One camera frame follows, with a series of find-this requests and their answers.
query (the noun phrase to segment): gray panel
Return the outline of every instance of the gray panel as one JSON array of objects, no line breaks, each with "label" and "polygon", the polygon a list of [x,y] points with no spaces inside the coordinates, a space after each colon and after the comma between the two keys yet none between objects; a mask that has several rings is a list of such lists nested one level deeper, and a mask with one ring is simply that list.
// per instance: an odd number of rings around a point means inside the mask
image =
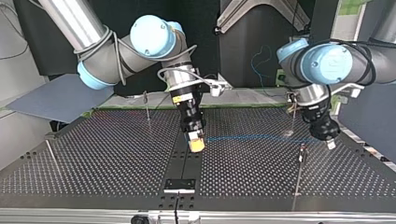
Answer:
[{"label": "gray panel", "polygon": [[396,162],[395,85],[373,85],[342,105],[339,120],[363,141]]},{"label": "gray panel", "polygon": [[63,75],[23,95],[7,108],[44,119],[71,123],[82,113],[102,104],[113,88],[96,91],[87,87],[78,75]]}]

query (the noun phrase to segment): black metal plate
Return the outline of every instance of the black metal plate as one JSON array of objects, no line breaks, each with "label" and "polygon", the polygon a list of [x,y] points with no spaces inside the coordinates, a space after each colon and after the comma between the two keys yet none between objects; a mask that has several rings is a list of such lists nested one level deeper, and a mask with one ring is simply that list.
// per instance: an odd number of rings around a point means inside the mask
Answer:
[{"label": "black metal plate", "polygon": [[174,110],[150,114],[148,121],[145,110],[93,113],[51,142],[57,160],[44,149],[30,160],[17,161],[10,172],[3,172],[0,205],[163,207],[164,178],[174,154],[179,115]]},{"label": "black metal plate", "polygon": [[[344,134],[329,150],[299,117],[287,137],[285,108],[207,109],[205,118],[206,149],[183,175],[197,179],[192,210],[291,211],[295,203],[295,211],[396,212],[396,174]],[[301,143],[308,160],[294,198]]]},{"label": "black metal plate", "polygon": [[[102,111],[0,172],[0,207],[204,211],[396,212],[396,174],[346,135],[337,148],[309,136],[285,108],[205,111],[206,149],[190,153],[178,112]],[[297,157],[308,160],[294,198]],[[195,193],[164,194],[167,179]]]}]

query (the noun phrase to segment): white wall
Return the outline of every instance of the white wall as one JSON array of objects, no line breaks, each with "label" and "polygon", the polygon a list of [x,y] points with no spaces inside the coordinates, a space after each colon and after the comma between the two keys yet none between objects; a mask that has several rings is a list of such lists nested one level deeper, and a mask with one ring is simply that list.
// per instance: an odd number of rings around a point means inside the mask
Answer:
[{"label": "white wall", "polygon": [[[1,1],[13,6],[12,0]],[[21,30],[18,19],[7,9],[1,9]],[[0,59],[22,52],[26,44],[0,11]],[[30,50],[19,57],[0,60],[0,108],[44,83]],[[0,170],[24,152],[38,146],[48,132],[48,120],[0,110]]]}]

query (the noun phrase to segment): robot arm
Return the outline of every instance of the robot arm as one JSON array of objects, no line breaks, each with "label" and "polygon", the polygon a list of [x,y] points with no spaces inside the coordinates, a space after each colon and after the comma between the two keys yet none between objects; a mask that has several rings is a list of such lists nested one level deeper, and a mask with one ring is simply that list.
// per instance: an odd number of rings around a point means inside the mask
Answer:
[{"label": "robot arm", "polygon": [[329,116],[330,85],[352,83],[396,83],[396,2],[390,5],[368,42],[327,40],[313,45],[300,39],[277,51],[285,71],[285,83],[295,94],[309,131],[321,141],[332,143],[340,133]]},{"label": "robot arm", "polygon": [[201,151],[204,121],[199,108],[198,86],[209,84],[212,95],[224,91],[215,80],[199,77],[192,66],[186,38],[177,22],[155,16],[139,18],[130,35],[118,39],[93,13],[86,0],[39,0],[79,56],[78,72],[90,88],[100,90],[161,62],[161,79],[168,84],[173,103],[181,114],[180,126],[189,136],[191,150]]}]

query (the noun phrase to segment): dark background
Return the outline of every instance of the dark background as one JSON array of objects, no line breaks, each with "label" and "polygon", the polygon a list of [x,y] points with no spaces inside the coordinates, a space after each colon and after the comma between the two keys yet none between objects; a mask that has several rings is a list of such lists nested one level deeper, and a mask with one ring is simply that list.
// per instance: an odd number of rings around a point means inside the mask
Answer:
[{"label": "dark background", "polygon": [[[310,18],[314,14],[317,1],[299,1]],[[183,27],[189,46],[198,45],[198,49],[192,55],[192,62],[199,67],[201,74],[220,72],[235,87],[262,86],[259,76],[250,65],[251,58],[262,46],[268,46],[271,53],[267,47],[263,47],[262,54],[257,56],[254,62],[257,64],[267,60],[271,54],[271,60],[261,63],[257,71],[265,75],[263,86],[275,86],[276,70],[279,68],[276,50],[288,43],[292,30],[291,24],[274,8],[258,6],[251,9],[225,35],[216,36],[213,34],[213,28],[216,26],[220,8],[225,8],[230,0],[89,2],[102,23],[118,36],[128,35],[134,21],[143,15],[151,14],[166,21],[178,21]],[[66,73],[76,73],[77,57],[47,13],[26,0],[14,0],[14,4],[40,75],[55,78]],[[115,87],[115,93],[132,95],[141,94],[143,91],[163,91],[165,84],[156,76],[160,68],[161,65],[157,63],[129,77],[126,86],[119,83]]]}]

